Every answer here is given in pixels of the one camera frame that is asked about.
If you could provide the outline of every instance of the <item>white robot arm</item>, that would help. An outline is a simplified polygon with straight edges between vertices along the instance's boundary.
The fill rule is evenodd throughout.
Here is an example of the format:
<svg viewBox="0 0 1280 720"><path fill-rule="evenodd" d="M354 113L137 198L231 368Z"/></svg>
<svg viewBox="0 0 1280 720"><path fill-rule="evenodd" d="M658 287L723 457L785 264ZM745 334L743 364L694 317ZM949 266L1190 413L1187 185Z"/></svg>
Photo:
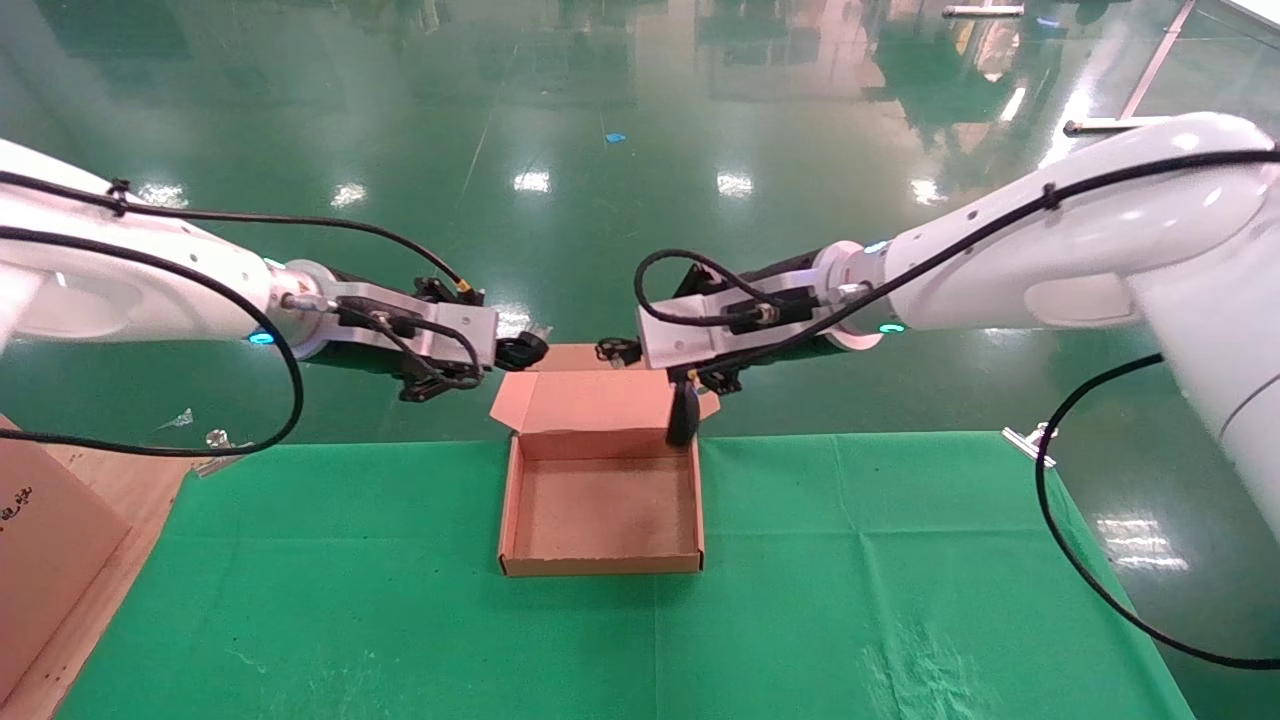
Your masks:
<svg viewBox="0 0 1280 720"><path fill-rule="evenodd" d="M32 179L91 193L101 204L22 184ZM104 195L111 186L0 141L0 351L14 336L67 342L278 340L207 287L146 264L18 238L35 232L141 251L195 270L261 310L297 359L398 375L404 380L401 397L408 401L460 387L442 384L439 377L472 374L477 380L481 368L522 369L545 352L531 333L522 336L522 347L507 341L499 347L497 311L484 307L483 291L465 282L454 293L434 278L419 278L415 292L406 293L311 260L282 265L182 219L137 211L141 201L123 192L118 197L127 210L114 213L102 206L111 202ZM457 337L468 341L474 357ZM416 359L407 361L407 354ZM419 372L424 363L436 377Z"/></svg>
<svg viewBox="0 0 1280 720"><path fill-rule="evenodd" d="M769 307L721 274L696 268L678 297L653 302L689 318L758 307L755 322L689 327L641 307L640 341L655 368L700 373L737 389L753 348L815 325L937 255L987 220L1119 168L1219 151L1272 151L1247 120L1198 113L1135 129L892 240L836 242L742 279ZM1234 459L1280 534L1280 164L1233 164L1133 179L1061 201L993 233L814 338L868 350L886 333L938 328L1105 328L1146 322L1210 433ZM735 366L735 357L748 361Z"/></svg>

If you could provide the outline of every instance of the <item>green cloth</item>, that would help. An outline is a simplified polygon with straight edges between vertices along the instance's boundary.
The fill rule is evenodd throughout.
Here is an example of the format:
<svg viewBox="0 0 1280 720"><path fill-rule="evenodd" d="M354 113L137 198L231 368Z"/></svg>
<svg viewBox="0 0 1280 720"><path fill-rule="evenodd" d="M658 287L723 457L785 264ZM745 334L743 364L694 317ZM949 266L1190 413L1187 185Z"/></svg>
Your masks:
<svg viewBox="0 0 1280 720"><path fill-rule="evenodd" d="M701 575L503 578L506 456L293 446L188 478L60 720L1192 716L998 434L704 439Z"/></svg>

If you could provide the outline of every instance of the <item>glossy floor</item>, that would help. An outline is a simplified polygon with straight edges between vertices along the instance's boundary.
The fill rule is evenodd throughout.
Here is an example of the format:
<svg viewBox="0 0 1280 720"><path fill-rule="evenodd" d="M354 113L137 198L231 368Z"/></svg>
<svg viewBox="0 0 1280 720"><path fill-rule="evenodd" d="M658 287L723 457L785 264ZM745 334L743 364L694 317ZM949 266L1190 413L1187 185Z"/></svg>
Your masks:
<svg viewBox="0 0 1280 720"><path fill-rule="evenodd" d="M1062 158L1085 142L1062 123L1119 113L1183 5L1027 0L1021 20L973 23L945 4L6 0L0 136L156 202L399 229L488 288L508 331L586 342L634 334L630 277L652 250L753 269L896 234ZM1277 42L1201 0L1139 114L1280 132ZM216 231L387 284L425 273L376 238ZM1151 348L1140 329L908 333L753 369L705 432L1025 429ZM26 427L131 442L264 437L288 400L279 359L248 345L23 343L0 369L0 407ZM384 377L306 382L297 442L504 433L492 382L428 405ZM1280 650L1280 551L1165 370L1101 392L1055 447L1148 618L1224 652ZM1274 678L1166 657L1203 717L1280 702Z"/></svg>

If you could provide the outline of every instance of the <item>cardboard box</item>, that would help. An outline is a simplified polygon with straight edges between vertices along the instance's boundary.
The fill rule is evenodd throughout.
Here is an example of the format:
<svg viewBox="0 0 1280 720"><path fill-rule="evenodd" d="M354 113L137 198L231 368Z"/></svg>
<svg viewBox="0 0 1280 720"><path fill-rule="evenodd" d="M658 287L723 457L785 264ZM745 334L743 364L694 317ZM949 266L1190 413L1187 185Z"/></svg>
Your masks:
<svg viewBox="0 0 1280 720"><path fill-rule="evenodd" d="M0 439L0 705L128 529L38 445Z"/></svg>
<svg viewBox="0 0 1280 720"><path fill-rule="evenodd" d="M490 415L516 430L498 562L507 575L696 573L698 442L666 442L666 370L613 369L590 345L556 345L507 373ZM701 416L719 409L700 397Z"/></svg>

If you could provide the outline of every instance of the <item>cable tie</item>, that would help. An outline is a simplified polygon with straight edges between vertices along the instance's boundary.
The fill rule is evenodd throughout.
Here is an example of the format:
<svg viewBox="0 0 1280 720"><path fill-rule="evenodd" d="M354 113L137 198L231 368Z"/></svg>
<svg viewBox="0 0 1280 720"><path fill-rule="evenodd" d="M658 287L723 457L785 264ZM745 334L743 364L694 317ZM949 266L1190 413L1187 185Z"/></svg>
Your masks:
<svg viewBox="0 0 1280 720"><path fill-rule="evenodd" d="M115 200L115 206L113 211L116 218L123 218L124 213L129 209L129 181L120 178L111 178L111 187L106 188L106 195Z"/></svg>
<svg viewBox="0 0 1280 720"><path fill-rule="evenodd" d="M1062 201L1057 197L1057 186L1047 182L1044 183L1044 209L1046 210L1060 210L1062 208Z"/></svg>

